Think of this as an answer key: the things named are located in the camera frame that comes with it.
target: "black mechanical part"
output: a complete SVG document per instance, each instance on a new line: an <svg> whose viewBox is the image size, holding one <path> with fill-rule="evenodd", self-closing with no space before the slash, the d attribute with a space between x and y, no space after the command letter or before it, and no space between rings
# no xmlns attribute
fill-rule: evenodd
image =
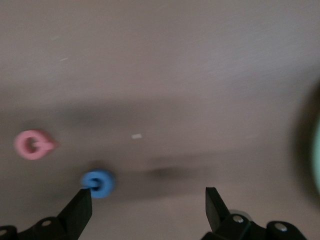
<svg viewBox="0 0 320 240"><path fill-rule="evenodd" d="M78 240L91 215L90 189L81 189L57 217L46 217L19 233L15 226L0 226L0 240Z"/></svg>
<svg viewBox="0 0 320 240"><path fill-rule="evenodd" d="M307 240L288 222L271 221L263 228L241 214L230 214L214 187L205 189L205 213L212 232L201 240Z"/></svg>

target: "pink ring-shaped object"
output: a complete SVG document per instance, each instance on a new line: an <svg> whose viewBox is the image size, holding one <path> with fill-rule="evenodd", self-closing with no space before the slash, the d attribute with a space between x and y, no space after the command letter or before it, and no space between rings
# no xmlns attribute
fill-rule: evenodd
<svg viewBox="0 0 320 240"><path fill-rule="evenodd" d="M14 141L17 153L28 160L37 160L55 149L57 143L42 130L32 129L19 133Z"/></svg>

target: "blue ring-shaped object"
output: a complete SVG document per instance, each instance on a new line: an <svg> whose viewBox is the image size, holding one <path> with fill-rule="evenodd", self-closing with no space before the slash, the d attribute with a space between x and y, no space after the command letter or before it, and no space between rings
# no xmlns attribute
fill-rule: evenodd
<svg viewBox="0 0 320 240"><path fill-rule="evenodd" d="M105 198L115 188L115 178L109 171L94 169L82 176L81 185L82 188L91 190L92 198Z"/></svg>
<svg viewBox="0 0 320 240"><path fill-rule="evenodd" d="M316 125L312 149L313 178L320 193L320 119Z"/></svg>

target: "teal round object edge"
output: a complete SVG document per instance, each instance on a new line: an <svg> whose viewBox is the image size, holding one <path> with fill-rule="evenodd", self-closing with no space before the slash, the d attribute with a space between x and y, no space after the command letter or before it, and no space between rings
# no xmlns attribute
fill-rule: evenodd
<svg viewBox="0 0 320 240"><path fill-rule="evenodd" d="M320 119L317 121L312 146L312 173L315 185L320 193Z"/></svg>

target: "silver screw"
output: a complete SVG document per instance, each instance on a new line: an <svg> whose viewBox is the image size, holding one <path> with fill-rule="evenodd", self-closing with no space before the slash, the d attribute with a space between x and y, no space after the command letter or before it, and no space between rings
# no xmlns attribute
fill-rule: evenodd
<svg viewBox="0 0 320 240"><path fill-rule="evenodd" d="M44 221L41 226L42 227L46 227L46 226L49 226L51 224L51 220L47 220L47 221Z"/></svg>
<svg viewBox="0 0 320 240"><path fill-rule="evenodd" d="M6 233L7 233L7 230L5 230L5 229L0 230L0 236L5 235Z"/></svg>
<svg viewBox="0 0 320 240"><path fill-rule="evenodd" d="M288 228L280 222L277 222L274 226L281 232L286 232L288 230Z"/></svg>
<svg viewBox="0 0 320 240"><path fill-rule="evenodd" d="M243 223L244 219L238 215L233 216L233 220L237 223Z"/></svg>

